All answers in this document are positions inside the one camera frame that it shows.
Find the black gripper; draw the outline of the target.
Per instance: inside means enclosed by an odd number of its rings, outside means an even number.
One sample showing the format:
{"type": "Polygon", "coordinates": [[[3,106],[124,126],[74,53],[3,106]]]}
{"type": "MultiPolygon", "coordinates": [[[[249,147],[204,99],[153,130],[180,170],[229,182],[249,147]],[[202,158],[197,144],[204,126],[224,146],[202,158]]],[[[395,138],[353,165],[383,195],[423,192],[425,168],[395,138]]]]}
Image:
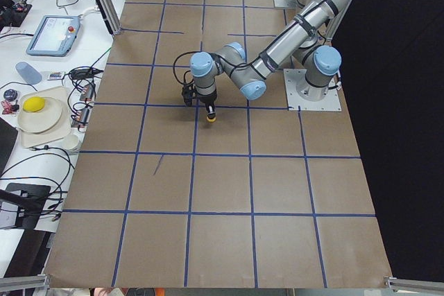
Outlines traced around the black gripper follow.
{"type": "Polygon", "coordinates": [[[204,105],[208,105],[208,112],[214,112],[214,102],[217,99],[217,90],[212,91],[209,94],[202,94],[197,92],[198,100],[202,102],[204,105]]]}

